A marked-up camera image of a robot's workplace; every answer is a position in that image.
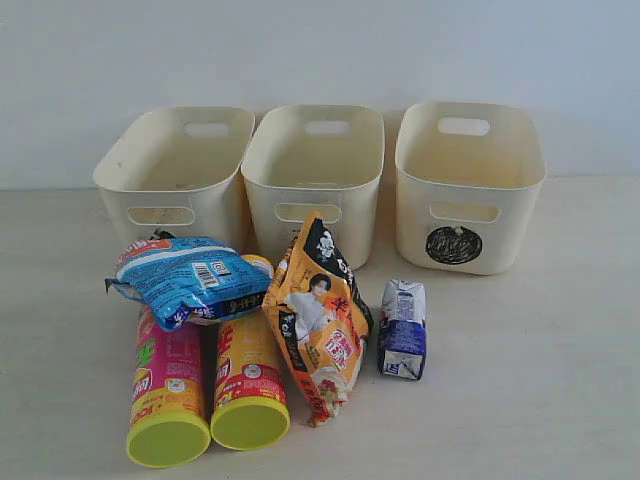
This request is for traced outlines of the orange snack bag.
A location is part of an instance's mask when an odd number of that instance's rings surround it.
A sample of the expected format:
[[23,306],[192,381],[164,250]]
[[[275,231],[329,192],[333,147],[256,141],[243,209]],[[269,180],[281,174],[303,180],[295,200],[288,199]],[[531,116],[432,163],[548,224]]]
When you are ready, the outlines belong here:
[[262,309],[310,407],[309,424],[336,417],[354,390],[373,318],[319,212],[307,217],[275,268]]

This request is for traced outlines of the blue snack bag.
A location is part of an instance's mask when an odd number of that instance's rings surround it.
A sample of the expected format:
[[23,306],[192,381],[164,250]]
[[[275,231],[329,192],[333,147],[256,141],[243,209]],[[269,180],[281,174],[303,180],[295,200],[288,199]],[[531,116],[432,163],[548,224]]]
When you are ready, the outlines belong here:
[[208,237],[137,240],[105,280],[107,290],[147,306],[167,332],[253,313],[270,284],[268,273]]

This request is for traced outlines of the yellow chips can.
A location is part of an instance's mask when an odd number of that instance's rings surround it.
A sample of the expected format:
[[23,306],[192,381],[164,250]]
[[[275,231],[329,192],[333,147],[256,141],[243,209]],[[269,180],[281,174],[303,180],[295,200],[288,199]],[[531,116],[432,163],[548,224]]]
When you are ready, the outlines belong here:
[[211,436],[233,450],[277,443],[288,432],[290,414],[283,358],[262,310],[218,328]]

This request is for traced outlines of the pink chips can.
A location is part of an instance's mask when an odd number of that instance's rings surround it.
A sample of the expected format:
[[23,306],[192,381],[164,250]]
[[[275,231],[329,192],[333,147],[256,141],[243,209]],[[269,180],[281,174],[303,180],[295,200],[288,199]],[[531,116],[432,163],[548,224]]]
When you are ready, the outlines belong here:
[[211,443],[205,419],[199,327],[164,331],[151,310],[139,316],[126,451],[142,466],[188,463]]

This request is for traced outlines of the cream bin square mark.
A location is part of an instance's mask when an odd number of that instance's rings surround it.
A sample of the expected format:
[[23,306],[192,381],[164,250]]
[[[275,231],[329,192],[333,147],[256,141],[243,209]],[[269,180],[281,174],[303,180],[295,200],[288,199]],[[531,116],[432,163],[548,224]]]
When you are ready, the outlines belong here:
[[244,154],[259,252],[278,262],[319,212],[352,269],[372,249],[385,154],[380,113],[352,105],[286,105],[261,120]]

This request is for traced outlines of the blue white milk carton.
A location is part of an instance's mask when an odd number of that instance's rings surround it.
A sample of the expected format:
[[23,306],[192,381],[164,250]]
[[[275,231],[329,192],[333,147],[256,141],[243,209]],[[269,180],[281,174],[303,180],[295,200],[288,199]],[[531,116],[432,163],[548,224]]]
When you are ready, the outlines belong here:
[[391,279],[381,302],[377,366],[383,375],[418,381],[427,359],[427,296],[420,282]]

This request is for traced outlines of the cream bin triangle mark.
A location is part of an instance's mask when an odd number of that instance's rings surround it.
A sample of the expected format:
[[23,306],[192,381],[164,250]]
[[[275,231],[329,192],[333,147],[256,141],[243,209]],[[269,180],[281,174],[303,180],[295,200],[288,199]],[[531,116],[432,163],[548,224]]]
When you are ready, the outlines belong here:
[[166,107],[136,119],[93,172],[121,245],[165,231],[243,250],[250,211],[240,166],[254,126],[236,107]]

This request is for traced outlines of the cream bin circle mark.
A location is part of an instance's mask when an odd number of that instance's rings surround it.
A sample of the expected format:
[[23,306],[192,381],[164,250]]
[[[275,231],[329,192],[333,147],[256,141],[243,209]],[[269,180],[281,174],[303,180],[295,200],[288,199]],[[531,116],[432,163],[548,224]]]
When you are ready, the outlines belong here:
[[423,268],[476,275],[514,263],[547,174],[523,111],[463,102],[409,107],[395,169],[399,254]]

